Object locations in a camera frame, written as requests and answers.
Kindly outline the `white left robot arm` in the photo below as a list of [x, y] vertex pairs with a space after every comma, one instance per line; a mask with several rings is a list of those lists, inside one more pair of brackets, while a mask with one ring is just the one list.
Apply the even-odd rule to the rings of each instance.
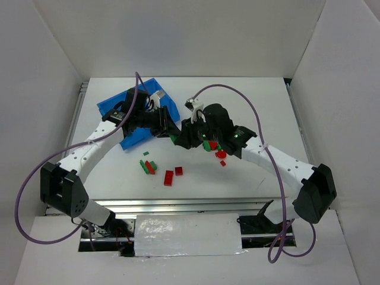
[[116, 214], [90, 199], [84, 184], [95, 166], [116, 145], [137, 128], [152, 135], [172, 134], [175, 123], [167, 106], [161, 104], [164, 91], [153, 94], [130, 88], [103, 116], [91, 135], [57, 163], [45, 162], [40, 169], [40, 199], [48, 206], [88, 222], [106, 235], [126, 226]]

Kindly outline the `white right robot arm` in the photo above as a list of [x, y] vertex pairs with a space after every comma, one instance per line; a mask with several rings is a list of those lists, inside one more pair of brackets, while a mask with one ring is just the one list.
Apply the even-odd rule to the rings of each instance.
[[190, 149], [204, 141], [215, 141], [228, 155], [251, 162], [274, 176], [279, 175], [295, 195], [284, 201], [266, 203], [259, 212], [265, 221], [272, 224], [291, 219], [303, 219], [312, 224], [320, 221], [337, 196], [328, 166], [304, 163], [264, 144], [250, 129], [234, 125], [227, 110], [218, 103], [204, 107], [191, 99], [185, 106], [192, 115], [182, 121], [175, 145]]

